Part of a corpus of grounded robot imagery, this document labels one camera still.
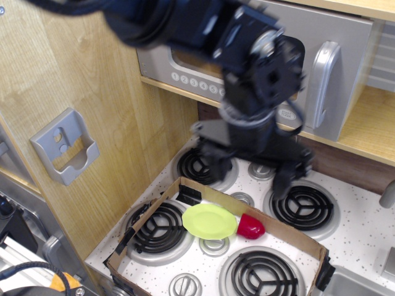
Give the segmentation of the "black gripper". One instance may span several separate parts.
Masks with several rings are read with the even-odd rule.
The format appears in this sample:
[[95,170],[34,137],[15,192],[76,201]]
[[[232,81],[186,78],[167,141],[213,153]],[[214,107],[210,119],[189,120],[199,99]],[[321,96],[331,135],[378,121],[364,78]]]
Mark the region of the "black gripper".
[[309,174],[314,153],[292,137],[278,134],[274,126],[273,121],[246,128],[225,120],[206,120],[194,123],[191,130],[199,137],[201,154],[215,179],[226,178],[233,158],[266,165],[276,169],[273,198],[284,199],[292,183]]

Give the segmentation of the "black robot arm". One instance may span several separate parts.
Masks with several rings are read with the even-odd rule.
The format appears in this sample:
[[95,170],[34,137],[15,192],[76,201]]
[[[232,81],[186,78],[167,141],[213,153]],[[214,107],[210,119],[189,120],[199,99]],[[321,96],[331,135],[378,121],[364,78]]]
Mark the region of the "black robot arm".
[[311,150],[292,141],[300,129],[279,129],[277,107],[302,88],[301,52],[275,17],[243,1],[36,1],[48,12],[80,16],[102,12],[124,44],[166,45],[220,67],[225,95],[220,119],[197,122],[201,154],[223,179],[233,157],[275,169],[275,200],[305,176]]

